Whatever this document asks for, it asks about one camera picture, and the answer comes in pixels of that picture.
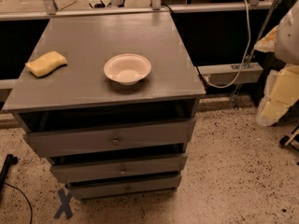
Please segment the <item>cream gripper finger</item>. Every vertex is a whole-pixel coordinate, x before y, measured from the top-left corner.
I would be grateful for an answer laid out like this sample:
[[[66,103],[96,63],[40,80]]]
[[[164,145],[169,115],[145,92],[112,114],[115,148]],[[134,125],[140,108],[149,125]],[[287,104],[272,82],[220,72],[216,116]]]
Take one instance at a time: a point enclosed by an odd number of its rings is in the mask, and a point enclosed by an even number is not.
[[[287,63],[280,71],[271,70],[263,94],[256,121],[272,126],[299,100],[299,66]]]
[[[276,48],[278,26],[275,26],[266,36],[261,38],[255,45],[254,49],[260,52],[274,52]]]

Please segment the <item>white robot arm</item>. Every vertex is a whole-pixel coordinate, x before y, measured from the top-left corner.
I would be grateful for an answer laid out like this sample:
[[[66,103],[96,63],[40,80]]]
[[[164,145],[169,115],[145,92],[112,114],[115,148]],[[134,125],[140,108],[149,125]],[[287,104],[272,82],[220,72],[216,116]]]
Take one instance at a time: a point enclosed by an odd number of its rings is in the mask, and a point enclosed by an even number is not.
[[[285,63],[270,71],[256,116],[259,125],[272,126],[299,100],[299,0],[254,49],[273,52]]]

